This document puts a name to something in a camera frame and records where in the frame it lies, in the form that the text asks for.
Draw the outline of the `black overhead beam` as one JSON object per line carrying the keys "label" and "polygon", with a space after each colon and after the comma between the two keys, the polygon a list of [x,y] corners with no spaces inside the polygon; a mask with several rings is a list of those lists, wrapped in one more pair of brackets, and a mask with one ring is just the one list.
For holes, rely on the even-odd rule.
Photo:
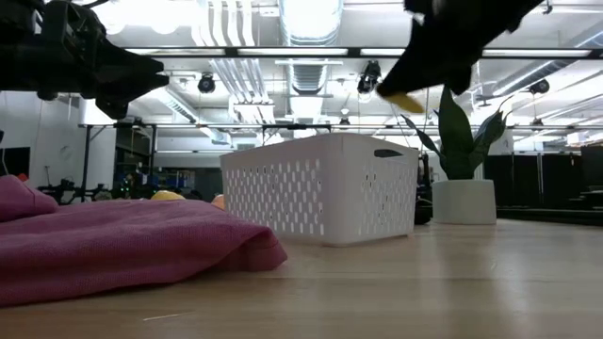
{"label": "black overhead beam", "polygon": [[[129,47],[128,52],[155,58],[398,58],[404,48],[360,47]],[[484,59],[603,59],[603,48],[491,48],[481,53]]]}

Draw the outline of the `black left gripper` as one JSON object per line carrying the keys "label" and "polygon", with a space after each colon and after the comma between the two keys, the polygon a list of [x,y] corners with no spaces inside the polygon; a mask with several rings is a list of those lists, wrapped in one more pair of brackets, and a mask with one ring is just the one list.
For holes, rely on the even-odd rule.
{"label": "black left gripper", "polygon": [[[92,10],[108,0],[0,0],[0,91],[32,91],[43,100],[60,92],[92,97],[106,29]],[[106,91],[149,92],[169,84],[164,64],[106,40]],[[130,98],[99,92],[96,106],[124,119]]]}

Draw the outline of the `silver ventilation duct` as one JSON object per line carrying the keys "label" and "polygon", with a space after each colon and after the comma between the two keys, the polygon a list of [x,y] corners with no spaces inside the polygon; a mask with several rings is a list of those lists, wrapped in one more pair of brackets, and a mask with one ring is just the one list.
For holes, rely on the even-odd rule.
{"label": "silver ventilation duct", "polygon": [[[279,0],[283,44],[293,47],[335,45],[344,0]],[[300,95],[319,94],[326,83],[327,65],[290,65],[287,77]]]}

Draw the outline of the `black background rack frame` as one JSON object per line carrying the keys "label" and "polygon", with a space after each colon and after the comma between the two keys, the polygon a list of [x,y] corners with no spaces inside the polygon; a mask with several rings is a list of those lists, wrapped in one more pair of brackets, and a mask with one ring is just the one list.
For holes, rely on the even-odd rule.
{"label": "black background rack frame", "polygon": [[92,189],[87,188],[91,141],[94,137],[97,137],[106,128],[130,129],[130,130],[133,130],[135,128],[151,128],[152,135],[150,136],[151,141],[150,141],[150,151],[149,151],[149,173],[151,175],[154,174],[156,142],[157,142],[157,127],[158,127],[158,125],[156,123],[143,123],[143,122],[114,122],[114,123],[105,123],[105,124],[80,123],[79,127],[86,129],[82,182],[81,182],[81,186],[78,191],[78,196],[80,197],[81,202],[86,201],[86,197],[87,197],[86,193],[87,192],[92,192]]}

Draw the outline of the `green artificial plant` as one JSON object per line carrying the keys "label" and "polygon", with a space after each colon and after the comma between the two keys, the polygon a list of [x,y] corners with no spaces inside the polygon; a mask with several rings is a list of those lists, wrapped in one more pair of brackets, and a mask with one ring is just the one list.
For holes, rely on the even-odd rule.
{"label": "green artificial plant", "polygon": [[410,119],[403,118],[416,131],[422,144],[437,154],[449,180],[472,180],[475,169],[489,154],[490,146],[503,135],[508,115],[499,107],[473,133],[463,109],[453,100],[450,89],[444,87],[437,116],[440,147]]}

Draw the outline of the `white plant pot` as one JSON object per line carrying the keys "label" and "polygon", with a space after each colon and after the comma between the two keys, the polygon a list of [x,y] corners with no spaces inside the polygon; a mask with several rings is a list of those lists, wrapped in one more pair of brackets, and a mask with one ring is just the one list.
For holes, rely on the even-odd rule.
{"label": "white plant pot", "polygon": [[433,183],[432,219],[436,223],[443,224],[496,224],[494,182],[472,179]]}

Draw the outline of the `yellow toy banana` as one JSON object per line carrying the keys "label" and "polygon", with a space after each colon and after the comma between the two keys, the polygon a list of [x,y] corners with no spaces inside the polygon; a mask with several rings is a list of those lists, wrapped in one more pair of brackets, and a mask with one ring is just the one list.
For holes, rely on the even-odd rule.
{"label": "yellow toy banana", "polygon": [[412,114],[422,114],[425,112],[425,108],[420,102],[404,92],[383,96],[383,99],[388,103],[399,107],[401,110]]}

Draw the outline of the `magenta cloth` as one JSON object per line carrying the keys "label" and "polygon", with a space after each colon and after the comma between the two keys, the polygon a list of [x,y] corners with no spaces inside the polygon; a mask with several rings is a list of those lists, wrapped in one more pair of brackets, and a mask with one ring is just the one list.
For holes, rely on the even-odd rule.
{"label": "magenta cloth", "polygon": [[0,307],[177,283],[205,270],[273,270],[273,231],[197,200],[58,205],[0,177]]}

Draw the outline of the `white perforated plastic basket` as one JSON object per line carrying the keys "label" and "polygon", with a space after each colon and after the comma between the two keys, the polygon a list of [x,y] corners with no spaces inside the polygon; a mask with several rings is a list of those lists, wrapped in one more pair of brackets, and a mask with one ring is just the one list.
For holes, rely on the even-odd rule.
{"label": "white perforated plastic basket", "polygon": [[278,237],[348,246],[411,234],[417,150],[331,133],[221,157],[224,206]]}

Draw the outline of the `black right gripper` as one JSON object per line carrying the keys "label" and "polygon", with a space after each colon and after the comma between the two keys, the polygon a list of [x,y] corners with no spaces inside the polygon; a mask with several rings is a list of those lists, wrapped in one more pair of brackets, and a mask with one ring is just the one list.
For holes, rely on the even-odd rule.
{"label": "black right gripper", "polygon": [[543,0],[404,0],[420,14],[405,49],[377,92],[382,97],[445,85],[455,95],[469,89],[472,67],[483,48],[513,33]]}

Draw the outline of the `black room partition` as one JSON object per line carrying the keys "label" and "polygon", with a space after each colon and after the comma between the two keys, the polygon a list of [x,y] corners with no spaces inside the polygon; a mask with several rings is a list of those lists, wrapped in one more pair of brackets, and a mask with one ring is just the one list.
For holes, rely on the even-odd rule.
{"label": "black room partition", "polygon": [[603,146],[490,155],[483,174],[494,182],[500,207],[603,209]]}

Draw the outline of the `black wall monitor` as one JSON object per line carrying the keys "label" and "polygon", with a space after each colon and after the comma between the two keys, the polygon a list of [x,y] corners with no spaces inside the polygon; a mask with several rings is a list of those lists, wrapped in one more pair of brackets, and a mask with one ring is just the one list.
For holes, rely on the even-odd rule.
{"label": "black wall monitor", "polygon": [[0,176],[29,176],[30,154],[29,147],[0,149]]}

